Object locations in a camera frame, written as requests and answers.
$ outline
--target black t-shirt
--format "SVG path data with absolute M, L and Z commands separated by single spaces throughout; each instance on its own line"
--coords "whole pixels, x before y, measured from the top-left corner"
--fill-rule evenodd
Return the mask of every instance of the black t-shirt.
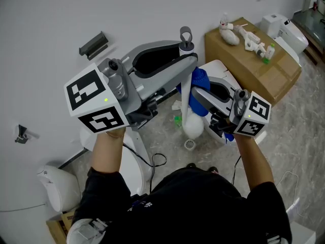
M 255 187 L 247 199 L 222 176 L 182 168 L 132 204 L 120 173 L 92 168 L 74 222 L 104 221 L 101 243 L 181 239 L 217 243 L 291 243 L 288 216 L 274 183 Z

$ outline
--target black cable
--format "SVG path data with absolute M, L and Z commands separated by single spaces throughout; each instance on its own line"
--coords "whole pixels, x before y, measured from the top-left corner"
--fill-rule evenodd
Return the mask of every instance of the black cable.
M 135 152 L 131 147 L 129 147 L 128 145 L 124 144 L 123 143 L 123 146 L 126 147 L 127 149 L 129 149 L 132 153 L 134 153 L 137 157 L 139 157 L 146 165 L 150 166 L 152 168 L 152 172 L 151 172 L 151 178 L 150 178 L 150 193 L 151 193 L 151 185 L 152 185 L 152 179 L 153 179 L 153 176 L 154 176 L 154 173 L 156 171 L 156 167 L 159 167 L 159 166 L 162 166 L 162 165 L 165 165 L 167 163 L 167 157 L 163 154 L 160 154 L 160 153 L 155 153 L 153 156 L 152 156 L 152 165 L 149 164 L 146 160 L 144 160 L 142 158 L 142 156 L 140 156 L 137 152 Z M 155 164 L 155 161 L 154 161 L 154 157 L 155 156 L 163 156 L 164 159 L 165 159 L 165 162 L 160 164 L 160 165 L 156 165 Z
M 242 158 L 242 156 L 239 156 L 237 162 L 235 163 L 235 169 L 234 169 L 234 176 L 233 176 L 233 180 L 232 180 L 232 185 L 234 185 L 234 183 L 235 183 L 236 166 L 237 166 L 237 164 L 238 164 L 238 162 L 239 162 L 239 160 L 240 160 L 241 158 Z

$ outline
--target cardboard box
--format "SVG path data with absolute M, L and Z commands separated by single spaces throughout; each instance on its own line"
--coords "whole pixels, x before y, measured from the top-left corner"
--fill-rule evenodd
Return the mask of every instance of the cardboard box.
M 75 211 L 55 216 L 46 222 L 56 244 L 66 244 Z
M 50 219 L 46 222 L 47 227 L 56 244 L 66 244 L 68 231 L 62 220 Z
M 238 46 L 227 44 L 218 28 L 205 34 L 206 62 L 221 60 L 242 88 L 258 93 L 274 106 L 297 81 L 301 67 L 280 45 L 246 19 L 240 18 L 233 24 L 248 24 L 244 29 L 258 36 L 265 43 L 265 49 L 275 44 L 270 63 L 266 65 L 255 52 L 246 51 L 241 35 L 238 35 Z
M 75 214 L 75 211 L 70 211 L 70 212 L 67 212 L 67 213 L 61 215 L 61 218 L 63 220 L 63 223 L 64 223 L 67 231 L 69 231 L 71 228 L 74 214 Z

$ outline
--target green object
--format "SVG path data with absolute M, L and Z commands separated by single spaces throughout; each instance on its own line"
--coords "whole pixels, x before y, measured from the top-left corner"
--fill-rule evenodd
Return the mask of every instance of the green object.
M 179 128 L 182 127 L 182 117 L 181 116 L 174 117 L 174 123 Z
M 266 58 L 263 58 L 263 62 L 264 62 L 265 64 L 269 64 L 270 60 L 269 60 L 269 59 L 266 59 Z

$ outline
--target blue glove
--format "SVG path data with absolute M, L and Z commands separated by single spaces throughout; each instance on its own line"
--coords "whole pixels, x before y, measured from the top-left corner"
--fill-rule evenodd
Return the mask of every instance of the blue glove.
M 191 84 L 193 86 L 198 86 L 201 88 L 205 88 L 207 90 L 210 90 L 210 81 L 208 78 L 208 74 L 205 70 L 199 69 L 196 67 L 196 69 L 192 72 L 192 82 Z M 181 84 L 176 86 L 178 92 L 182 94 L 182 88 Z M 206 110 L 192 95 L 192 93 L 189 96 L 189 105 L 192 109 L 192 111 L 199 115 L 199 116 L 206 116 L 209 111 Z

